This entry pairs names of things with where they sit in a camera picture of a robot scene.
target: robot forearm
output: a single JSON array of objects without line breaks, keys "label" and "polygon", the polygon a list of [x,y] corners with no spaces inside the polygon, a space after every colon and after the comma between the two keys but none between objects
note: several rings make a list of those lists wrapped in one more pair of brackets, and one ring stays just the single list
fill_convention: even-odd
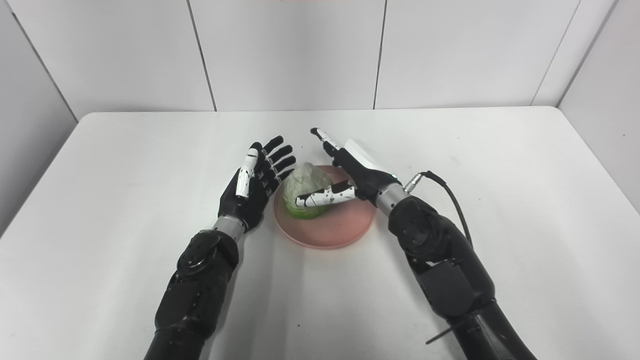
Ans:
[{"label": "robot forearm", "polygon": [[447,320],[469,360],[535,360],[495,300],[495,287],[458,228],[407,196],[389,212],[409,266],[433,311]]},{"label": "robot forearm", "polygon": [[236,240],[242,232],[239,222],[223,217],[213,230],[191,239],[158,307],[156,334],[145,360],[200,357],[204,342],[216,329],[227,284],[238,264]]}]

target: white wall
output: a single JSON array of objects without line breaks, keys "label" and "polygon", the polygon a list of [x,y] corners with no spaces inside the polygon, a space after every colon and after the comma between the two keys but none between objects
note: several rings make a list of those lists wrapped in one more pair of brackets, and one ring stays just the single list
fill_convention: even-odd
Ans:
[{"label": "white wall", "polygon": [[620,0],[560,104],[640,210],[640,2]]},{"label": "white wall", "polygon": [[8,2],[79,119],[213,110],[185,1]]},{"label": "white wall", "polygon": [[376,108],[555,106],[611,2],[389,1]]},{"label": "white wall", "polygon": [[384,0],[191,0],[216,104],[371,109]]},{"label": "white wall", "polygon": [[[187,0],[8,1],[78,117],[212,109]],[[556,105],[612,1],[191,0],[221,110]]]},{"label": "white wall", "polygon": [[4,1],[0,53],[2,234],[76,122]]}]

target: robotic arm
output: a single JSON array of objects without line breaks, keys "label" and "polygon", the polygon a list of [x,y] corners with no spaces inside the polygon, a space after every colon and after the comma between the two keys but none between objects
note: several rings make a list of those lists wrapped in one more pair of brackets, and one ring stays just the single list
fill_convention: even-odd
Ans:
[{"label": "robotic arm", "polygon": [[197,360],[216,329],[227,284],[238,264],[236,241],[262,220],[269,196],[295,164],[291,145],[278,136],[255,142],[220,198],[218,220],[180,255],[156,313],[156,334],[145,360]]},{"label": "robotic arm", "polygon": [[[311,133],[322,141],[333,164],[353,179],[353,185],[341,184],[341,189],[351,188],[350,193],[368,200],[388,216],[388,229],[397,237],[427,301],[449,324],[447,331],[428,343],[453,331],[469,360],[535,360],[500,310],[493,281],[470,239],[429,204],[410,195],[420,177],[403,188],[394,175],[373,165],[355,144],[349,146],[348,142],[343,148],[320,129],[313,128]],[[430,175],[450,191],[443,180]],[[339,198],[335,187],[337,184],[322,191]],[[309,199],[313,199],[313,193],[296,201],[299,206],[313,206]]]}]

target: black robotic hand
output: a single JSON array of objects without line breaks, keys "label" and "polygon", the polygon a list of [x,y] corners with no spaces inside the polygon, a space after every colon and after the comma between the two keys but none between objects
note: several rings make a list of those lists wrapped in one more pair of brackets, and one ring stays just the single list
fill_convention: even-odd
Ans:
[{"label": "black robotic hand", "polygon": [[178,258],[156,312],[156,334],[145,360],[197,360],[216,329],[228,282],[239,262],[236,241],[258,226],[269,196],[291,173],[292,147],[277,136],[253,143],[220,198],[213,229],[197,233]]},{"label": "black robotic hand", "polygon": [[[535,360],[500,310],[493,281],[473,250],[460,207],[444,180],[421,172],[403,188],[356,144],[347,141],[345,147],[339,147],[320,129],[313,128],[311,133],[353,184],[339,183],[299,196],[296,205],[320,206],[358,197],[388,216],[388,230],[397,237],[431,308],[450,326],[428,343],[452,331],[469,360]],[[410,195],[422,176],[447,190],[466,235],[432,206]]]},{"label": "black robotic hand", "polygon": [[242,167],[220,197],[219,217],[240,220],[245,232],[258,226],[269,196],[293,171],[287,168],[296,163],[291,145],[274,151],[283,143],[282,136],[276,136],[264,147],[259,142],[251,145]]},{"label": "black robotic hand", "polygon": [[[342,167],[352,178],[352,181],[343,181],[327,189],[301,195],[296,199],[296,205],[302,207],[322,206],[358,197],[361,200],[368,200],[388,214],[386,208],[394,204],[393,199],[395,199],[389,195],[402,195],[403,193],[397,177],[374,164],[367,153],[354,141],[349,140],[345,147],[340,147],[317,127],[311,129],[311,133],[322,141],[324,151],[333,158],[333,165]],[[391,202],[389,204],[381,203],[380,199],[390,199]]]}]

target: black cable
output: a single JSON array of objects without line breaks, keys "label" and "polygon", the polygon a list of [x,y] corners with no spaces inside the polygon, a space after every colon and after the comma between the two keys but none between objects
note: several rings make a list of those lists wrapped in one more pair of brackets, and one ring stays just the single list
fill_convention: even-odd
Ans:
[{"label": "black cable", "polygon": [[442,186],[444,190],[449,194],[451,201],[453,201],[453,206],[456,207],[456,211],[458,212],[458,217],[460,218],[460,222],[462,223],[462,229],[465,231],[465,236],[467,237],[467,240],[469,241],[469,244],[471,245],[471,247],[473,247],[474,243],[471,241],[471,234],[469,233],[469,228],[467,227],[467,221],[465,220],[465,216],[462,213],[462,209],[460,208],[460,204],[458,204],[458,200],[456,199],[456,196],[453,195],[453,192],[447,186],[447,183],[440,176],[437,176],[436,174],[432,173],[430,170],[421,172],[420,174],[438,183],[438,185]]}]

